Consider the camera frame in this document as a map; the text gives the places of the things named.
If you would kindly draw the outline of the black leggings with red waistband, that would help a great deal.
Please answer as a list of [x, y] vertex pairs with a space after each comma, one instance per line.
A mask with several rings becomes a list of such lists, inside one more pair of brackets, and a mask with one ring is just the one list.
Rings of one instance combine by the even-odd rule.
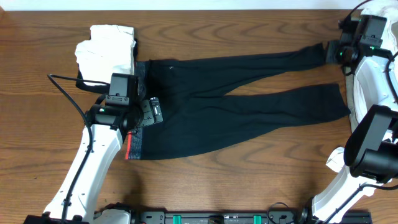
[[275, 129], [327, 123], [349, 115], [336, 83], [268, 95], [234, 96], [248, 83], [325, 64], [322, 44], [295, 52], [150, 60], [137, 64], [146, 98], [159, 99], [163, 120], [129, 136], [128, 159], [195, 156]]

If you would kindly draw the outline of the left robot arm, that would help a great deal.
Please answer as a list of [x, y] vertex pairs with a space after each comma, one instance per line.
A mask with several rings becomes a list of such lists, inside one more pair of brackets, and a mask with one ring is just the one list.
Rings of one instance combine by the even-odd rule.
[[108, 169], [130, 131], [162, 122], [158, 98], [139, 97], [139, 77], [113, 73], [107, 91], [87, 111], [79, 111], [85, 127], [78, 152], [52, 201], [30, 223], [139, 223], [127, 205], [108, 205], [95, 212]]

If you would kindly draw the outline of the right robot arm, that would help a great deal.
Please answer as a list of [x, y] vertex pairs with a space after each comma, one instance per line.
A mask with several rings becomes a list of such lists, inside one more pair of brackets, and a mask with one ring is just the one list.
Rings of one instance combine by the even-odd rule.
[[329, 58], [363, 83], [367, 112], [346, 142], [338, 175], [309, 201], [297, 223], [370, 223], [368, 214], [347, 211], [376, 189], [397, 189], [386, 185], [397, 178], [397, 55], [382, 47], [386, 24], [387, 18], [366, 14], [339, 23], [342, 34]]

